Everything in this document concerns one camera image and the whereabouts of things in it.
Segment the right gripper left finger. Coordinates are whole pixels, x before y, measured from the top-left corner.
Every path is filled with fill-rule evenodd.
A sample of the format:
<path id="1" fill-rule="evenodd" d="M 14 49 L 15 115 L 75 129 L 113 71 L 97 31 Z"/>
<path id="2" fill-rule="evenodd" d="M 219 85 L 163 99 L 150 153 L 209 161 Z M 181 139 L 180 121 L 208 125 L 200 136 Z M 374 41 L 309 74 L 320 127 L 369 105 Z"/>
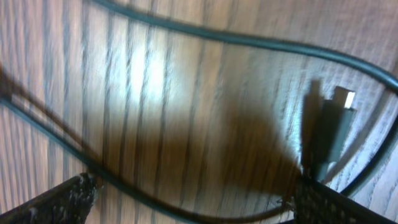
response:
<path id="1" fill-rule="evenodd" d="M 1 215 L 1 223 L 85 223 L 98 198 L 96 178 L 81 173 Z"/>

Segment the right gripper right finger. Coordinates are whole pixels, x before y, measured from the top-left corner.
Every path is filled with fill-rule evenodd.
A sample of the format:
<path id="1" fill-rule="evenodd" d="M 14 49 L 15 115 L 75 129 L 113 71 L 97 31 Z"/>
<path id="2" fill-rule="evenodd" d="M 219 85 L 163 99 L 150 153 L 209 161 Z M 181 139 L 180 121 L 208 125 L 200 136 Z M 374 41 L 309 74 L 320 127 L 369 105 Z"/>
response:
<path id="1" fill-rule="evenodd" d="M 312 179 L 302 178 L 294 192 L 294 223 L 394 224 Z"/>

